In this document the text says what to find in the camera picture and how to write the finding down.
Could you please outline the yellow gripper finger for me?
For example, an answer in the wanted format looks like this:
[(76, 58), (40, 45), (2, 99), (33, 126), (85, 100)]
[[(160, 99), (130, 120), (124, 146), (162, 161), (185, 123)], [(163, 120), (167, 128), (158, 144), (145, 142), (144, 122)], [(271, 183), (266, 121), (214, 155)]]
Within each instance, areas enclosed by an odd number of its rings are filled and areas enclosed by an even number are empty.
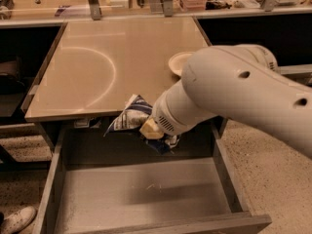
[(139, 131), (147, 139), (160, 139), (164, 136), (164, 133), (152, 118), (148, 118)]

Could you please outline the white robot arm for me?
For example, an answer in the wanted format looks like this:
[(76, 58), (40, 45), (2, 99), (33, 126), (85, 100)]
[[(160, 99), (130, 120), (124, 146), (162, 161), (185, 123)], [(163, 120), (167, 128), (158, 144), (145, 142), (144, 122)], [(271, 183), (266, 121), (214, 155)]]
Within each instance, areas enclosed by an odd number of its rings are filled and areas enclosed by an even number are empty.
[(178, 82), (155, 101), (140, 132), (177, 136), (221, 116), (257, 128), (312, 157), (312, 89), (272, 70), (256, 45), (211, 46), (195, 52)]

